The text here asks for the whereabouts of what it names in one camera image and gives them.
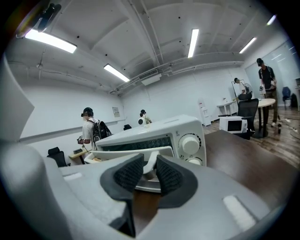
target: desk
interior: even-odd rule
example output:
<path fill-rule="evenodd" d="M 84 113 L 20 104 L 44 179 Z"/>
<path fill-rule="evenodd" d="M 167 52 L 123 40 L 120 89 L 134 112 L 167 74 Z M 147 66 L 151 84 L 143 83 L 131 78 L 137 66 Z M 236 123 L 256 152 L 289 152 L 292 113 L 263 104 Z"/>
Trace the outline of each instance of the desk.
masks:
<path fill-rule="evenodd" d="M 260 196 L 271 210 L 285 203 L 299 171 L 255 143 L 226 131 L 204 136 L 207 166 L 222 171 Z M 151 221 L 160 194 L 135 191 L 136 233 Z"/>
<path fill-rule="evenodd" d="M 275 99 L 266 98 L 258 102 L 258 118 L 259 129 L 252 135 L 254 138 L 264 138 L 268 135 L 267 123 L 269 118 L 269 106 L 275 103 Z"/>
<path fill-rule="evenodd" d="M 79 152 L 79 153 L 76 153 L 76 154 L 72 153 L 72 154 L 69 155 L 69 158 L 70 159 L 74 159 L 74 158 L 78 158 L 79 157 L 80 160 L 81 160 L 81 163 L 85 164 L 85 162 L 83 160 L 83 154 L 85 154 L 85 153 L 87 153 L 87 150 L 85 148 L 83 148 L 82 152 Z"/>
<path fill-rule="evenodd" d="M 230 102 L 230 103 L 224 103 L 224 104 L 221 104 L 221 105 L 217 105 L 217 107 L 219 108 L 219 110 L 220 110 L 220 112 L 221 112 L 221 115 L 223 115 L 223 113 L 222 113 L 222 111 L 221 111 L 221 107 L 223 107 L 224 108 L 224 111 L 225 111 L 225 115 L 232 115 L 232 113 L 231 113 L 231 110 L 230 110 L 230 105 L 231 104 L 234 104 L 235 103 L 235 101 L 233 101 L 233 102 Z"/>

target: black cap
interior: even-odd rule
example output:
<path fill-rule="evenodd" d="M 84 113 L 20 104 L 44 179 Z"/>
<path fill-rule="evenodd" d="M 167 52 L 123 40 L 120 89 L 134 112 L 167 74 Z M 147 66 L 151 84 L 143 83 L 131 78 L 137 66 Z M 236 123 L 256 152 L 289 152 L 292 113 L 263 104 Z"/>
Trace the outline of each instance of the black cap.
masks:
<path fill-rule="evenodd" d="M 260 67 L 263 64 L 263 60 L 261 58 L 256 59 L 257 65 Z"/>
<path fill-rule="evenodd" d="M 86 107 L 86 108 L 83 110 L 83 113 L 81 113 L 81 116 L 82 116 L 82 117 L 83 117 L 84 113 L 90 113 L 92 116 L 94 115 L 93 109 L 91 109 L 90 107 Z"/>

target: black office chair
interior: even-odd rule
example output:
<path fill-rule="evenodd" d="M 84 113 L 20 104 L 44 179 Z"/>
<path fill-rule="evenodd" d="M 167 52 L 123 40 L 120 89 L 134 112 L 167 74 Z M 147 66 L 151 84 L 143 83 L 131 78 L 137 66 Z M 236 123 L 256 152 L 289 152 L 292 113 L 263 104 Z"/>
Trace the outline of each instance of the black office chair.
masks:
<path fill-rule="evenodd" d="M 132 128 L 132 127 L 131 127 L 129 124 L 126 124 L 126 125 L 124 125 L 123 130 L 125 131 L 125 130 L 131 129 L 131 128 Z"/>
<path fill-rule="evenodd" d="M 58 167 L 66 167 L 71 165 L 70 163 L 66 164 L 65 154 L 63 151 L 60 151 L 58 147 L 49 149 L 48 154 L 49 155 L 47 157 L 53 158 L 56 161 Z"/>
<path fill-rule="evenodd" d="M 259 100 L 252 98 L 252 92 L 247 94 L 240 94 L 238 103 L 238 116 L 242 117 L 242 120 L 247 120 L 247 132 L 237 133 L 239 137 L 250 140 L 250 137 L 255 133 L 254 118 L 258 108 Z M 219 117 L 229 117 L 230 115 L 219 115 Z"/>
<path fill-rule="evenodd" d="M 286 100 L 291 100 L 291 90 L 289 89 L 289 87 L 283 87 L 282 89 L 282 100 L 285 104 L 285 101 Z"/>

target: dark wooden table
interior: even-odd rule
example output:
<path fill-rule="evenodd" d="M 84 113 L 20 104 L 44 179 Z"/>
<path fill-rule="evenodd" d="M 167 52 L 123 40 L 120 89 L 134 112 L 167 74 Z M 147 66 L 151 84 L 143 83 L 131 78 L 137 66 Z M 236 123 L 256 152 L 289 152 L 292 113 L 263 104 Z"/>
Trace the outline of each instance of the dark wooden table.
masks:
<path fill-rule="evenodd" d="M 274 209 L 286 202 L 299 171 L 281 158 L 226 131 L 205 135 L 207 166 L 225 172 Z M 135 191 L 136 233 L 157 212 L 160 194 Z"/>

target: toaster oven knob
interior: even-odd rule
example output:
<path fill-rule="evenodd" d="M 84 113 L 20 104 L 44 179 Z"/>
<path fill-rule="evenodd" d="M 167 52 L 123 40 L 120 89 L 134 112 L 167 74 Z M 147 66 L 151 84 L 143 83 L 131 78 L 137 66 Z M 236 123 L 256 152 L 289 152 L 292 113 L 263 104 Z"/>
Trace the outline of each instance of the toaster oven knob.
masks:
<path fill-rule="evenodd" d="M 192 158 L 191 160 L 188 161 L 189 163 L 201 165 L 198 159 Z"/>
<path fill-rule="evenodd" d="M 199 140 L 193 136 L 187 136 L 182 141 L 183 151 L 187 154 L 193 155 L 199 150 Z"/>

